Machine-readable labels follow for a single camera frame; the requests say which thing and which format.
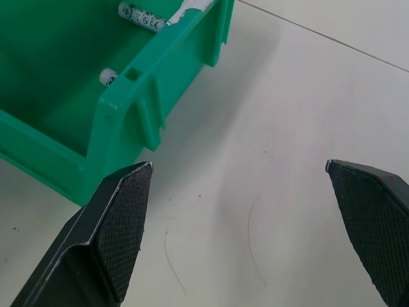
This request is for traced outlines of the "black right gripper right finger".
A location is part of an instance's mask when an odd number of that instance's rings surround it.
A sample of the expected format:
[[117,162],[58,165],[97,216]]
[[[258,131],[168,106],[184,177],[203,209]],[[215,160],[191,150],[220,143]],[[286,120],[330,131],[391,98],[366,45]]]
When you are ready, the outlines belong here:
[[408,184],[371,166],[329,160],[349,240],[387,306],[408,306]]

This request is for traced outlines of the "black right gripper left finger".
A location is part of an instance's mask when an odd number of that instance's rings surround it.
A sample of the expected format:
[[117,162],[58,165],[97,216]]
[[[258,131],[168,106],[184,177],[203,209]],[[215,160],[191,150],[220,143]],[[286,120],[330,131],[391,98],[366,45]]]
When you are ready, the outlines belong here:
[[153,165],[106,176],[62,227],[12,306],[120,306],[144,233]]

